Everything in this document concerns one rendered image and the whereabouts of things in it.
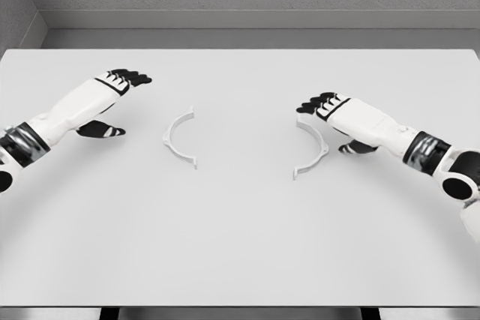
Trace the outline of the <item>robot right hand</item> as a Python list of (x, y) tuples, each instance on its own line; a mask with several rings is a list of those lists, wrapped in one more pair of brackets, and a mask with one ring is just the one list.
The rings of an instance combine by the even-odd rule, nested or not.
[(357, 98), (324, 92), (302, 103), (296, 111), (315, 115), (352, 140), (338, 150), (344, 154), (369, 154), (384, 147), (396, 156), (406, 150), (401, 126), (387, 114)]

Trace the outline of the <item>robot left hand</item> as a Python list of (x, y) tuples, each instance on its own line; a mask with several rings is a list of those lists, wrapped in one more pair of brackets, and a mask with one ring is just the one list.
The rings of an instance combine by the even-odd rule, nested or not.
[(126, 131), (95, 117), (111, 108), (130, 89), (149, 84), (151, 78), (127, 69), (108, 70), (85, 81), (61, 99), (50, 111), (66, 130), (88, 138), (123, 136)]

